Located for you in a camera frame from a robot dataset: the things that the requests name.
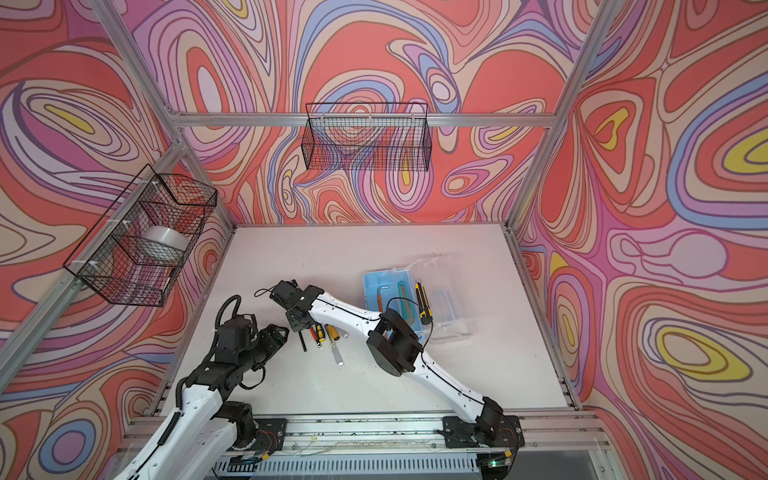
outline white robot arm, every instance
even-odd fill
[[[301,290],[295,280],[281,281],[270,292],[270,298],[286,310],[294,331],[312,328],[317,322],[364,339],[376,363],[387,373],[409,376],[445,398],[474,443],[509,446],[501,432],[505,421],[501,406],[441,368],[395,310],[364,310],[316,286]],[[219,326],[222,312],[235,300],[233,317]],[[179,381],[172,415],[118,480],[201,480],[230,447],[244,449],[253,444],[258,432],[251,405],[228,402],[227,398],[248,369],[263,368],[285,344],[288,329],[269,325],[259,331],[253,316],[237,315],[239,305],[240,297],[235,295],[221,307],[211,350],[189,377]],[[257,456],[250,460],[258,462],[268,455]]]
[[[335,298],[330,293],[321,293],[312,302],[312,308],[309,310],[311,317],[318,323],[337,326],[349,332],[351,336],[367,340],[370,333],[375,333],[379,322],[381,322],[382,313],[363,310],[354,305],[344,303]],[[482,414],[483,401],[482,395],[473,392],[470,388],[455,379],[450,373],[446,372],[440,365],[435,363],[432,357],[423,350],[416,350],[418,356],[412,362],[413,370],[387,368],[384,370],[393,375],[409,376],[415,381],[421,383],[429,390],[442,396],[451,405],[458,417],[467,423],[475,423],[476,419]]]
[[[314,285],[301,290],[295,280],[279,282],[270,298],[286,309],[294,331],[311,328],[318,322],[365,339],[373,358],[384,371],[394,376],[409,376],[445,398],[463,422],[476,424],[481,443],[491,445],[498,438],[497,429],[504,417],[501,406],[440,367],[395,310],[388,308],[384,313],[364,310]]]
[[[232,318],[220,325],[232,302],[237,302]],[[235,295],[221,307],[208,355],[179,381],[173,412],[117,480],[201,480],[226,450],[253,444],[258,431],[251,405],[227,398],[247,370],[263,368],[285,344],[289,330],[275,325],[258,330],[255,317],[237,314],[239,305]],[[263,458],[253,454],[252,460]]]

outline tool box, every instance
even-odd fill
[[[461,276],[456,272],[455,258],[452,256],[423,258],[408,266],[368,272],[362,278],[366,308],[383,311],[389,304],[389,308],[396,310],[424,343],[430,326],[422,324],[416,305],[415,285],[420,282],[424,286],[435,324],[429,341],[446,343],[465,339],[472,334],[472,325],[465,317],[465,301],[462,298],[463,289],[458,285],[459,278]],[[397,297],[408,298],[414,303]]]

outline duct tape roll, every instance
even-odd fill
[[[184,251],[187,249],[187,245],[189,245],[189,240],[187,240],[184,235],[172,228],[163,227],[161,225],[153,225],[152,227],[147,228],[147,231],[141,236],[151,242],[170,247],[170,249],[157,248],[153,243],[142,244],[144,252],[147,255],[164,262],[181,260]]]

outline workbench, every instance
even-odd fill
[[[255,314],[259,328],[287,326],[285,310],[268,295],[255,298],[253,293],[295,279],[302,288],[317,285],[362,307],[364,273],[439,255],[457,259],[474,333],[457,342],[430,343],[434,359],[506,410],[568,406],[502,228],[495,224],[238,228],[189,345],[178,353],[183,359],[174,385],[200,364],[210,348],[216,313],[233,294],[243,297],[240,313]],[[231,308],[222,321],[230,318]],[[382,371],[363,341],[338,342],[344,360],[339,368],[328,342],[319,349],[308,331],[303,335],[306,353],[291,332],[267,363],[264,383],[250,391],[236,389],[230,400],[251,403],[254,415],[449,410],[411,379]],[[261,371],[248,372],[244,382],[253,385],[260,377]],[[173,405],[171,389],[162,415]]]

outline black wire basket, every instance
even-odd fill
[[[306,169],[429,171],[428,109],[421,102],[306,104]]]
[[[192,178],[154,174],[79,270],[73,269],[72,255],[64,267],[109,303],[163,306],[217,198],[215,188]]]

